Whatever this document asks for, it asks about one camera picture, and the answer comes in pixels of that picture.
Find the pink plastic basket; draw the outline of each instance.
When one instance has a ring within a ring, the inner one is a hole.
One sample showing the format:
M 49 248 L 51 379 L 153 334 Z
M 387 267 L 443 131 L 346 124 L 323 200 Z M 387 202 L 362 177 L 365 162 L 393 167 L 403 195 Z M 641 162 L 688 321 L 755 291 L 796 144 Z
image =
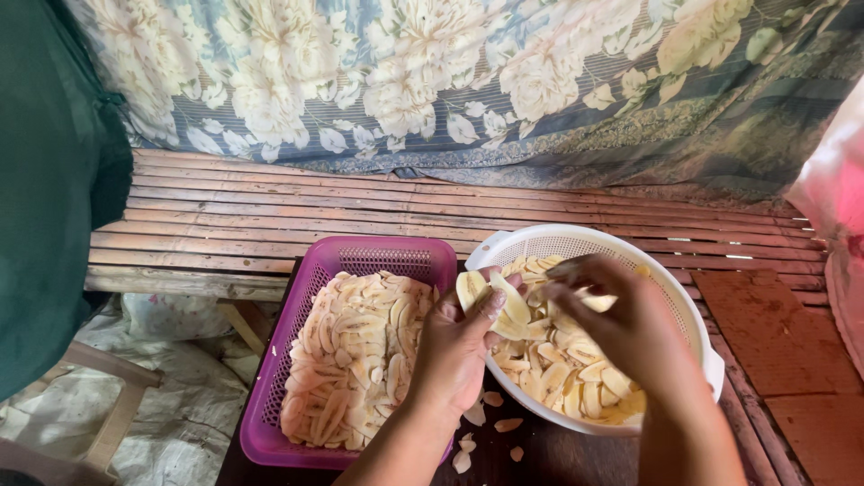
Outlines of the pink plastic basket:
M 285 380 L 291 368 L 291 341 L 306 322 L 312 297 L 336 273 L 368 275 L 386 270 L 404 275 L 444 292 L 455 285 L 456 253 L 441 240 L 377 236 L 331 236 L 313 244 L 299 269 L 294 286 L 240 426 L 240 444 L 253 462 L 272 466 L 343 470 L 359 455 L 356 451 L 291 444 L 279 429 L 279 410 L 285 396 Z M 450 452 L 453 441 L 444 453 Z

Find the green fabric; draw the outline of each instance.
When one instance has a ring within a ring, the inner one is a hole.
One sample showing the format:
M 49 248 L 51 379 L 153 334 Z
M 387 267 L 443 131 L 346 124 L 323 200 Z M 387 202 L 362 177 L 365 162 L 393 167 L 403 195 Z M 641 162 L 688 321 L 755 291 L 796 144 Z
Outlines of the green fabric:
M 132 154 L 59 1 L 0 2 L 0 400 L 66 351 L 90 231 L 121 217 Z

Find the colander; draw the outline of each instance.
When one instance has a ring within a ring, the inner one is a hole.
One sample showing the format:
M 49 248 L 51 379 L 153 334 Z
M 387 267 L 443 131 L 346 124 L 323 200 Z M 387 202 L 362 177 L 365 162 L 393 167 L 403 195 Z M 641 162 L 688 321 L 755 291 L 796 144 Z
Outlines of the colander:
M 589 253 L 602 253 L 631 270 L 636 265 L 643 264 L 651 268 L 652 283 L 663 293 L 666 305 L 675 317 L 696 362 L 701 364 L 705 378 L 714 388 L 714 401 L 719 400 L 723 387 L 723 359 L 711 348 L 705 323 L 693 300 L 662 265 L 626 241 L 611 234 L 575 225 L 537 225 L 514 232 L 498 231 L 477 246 L 465 267 L 476 270 L 489 265 L 503 266 L 519 255 L 533 255 L 538 258 L 561 255 L 564 258 L 573 258 Z M 513 399 L 550 422 L 578 432 L 601 436 L 631 437 L 639 435 L 642 430 L 641 413 L 630 417 L 623 425 L 599 425 L 554 412 L 529 397 L 510 381 L 491 355 L 486 356 L 486 366 Z

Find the right hand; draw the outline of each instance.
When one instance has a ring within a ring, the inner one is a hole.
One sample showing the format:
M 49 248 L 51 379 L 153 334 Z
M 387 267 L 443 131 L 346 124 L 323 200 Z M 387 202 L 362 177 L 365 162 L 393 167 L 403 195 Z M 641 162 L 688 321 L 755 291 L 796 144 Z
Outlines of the right hand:
M 545 287 L 546 296 L 649 395 L 670 398 L 694 379 L 705 382 L 663 297 L 647 278 L 598 254 L 565 260 L 546 274 L 553 280 Z M 618 300 L 606 312 L 595 312 L 574 295 L 582 287 Z

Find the floral curtain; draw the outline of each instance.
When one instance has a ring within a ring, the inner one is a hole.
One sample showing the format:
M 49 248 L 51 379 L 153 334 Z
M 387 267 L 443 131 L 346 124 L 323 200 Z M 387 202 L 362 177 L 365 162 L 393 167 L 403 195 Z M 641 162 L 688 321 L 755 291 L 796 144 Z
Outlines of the floral curtain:
M 133 145 L 536 188 L 776 193 L 864 0 L 66 0 Z

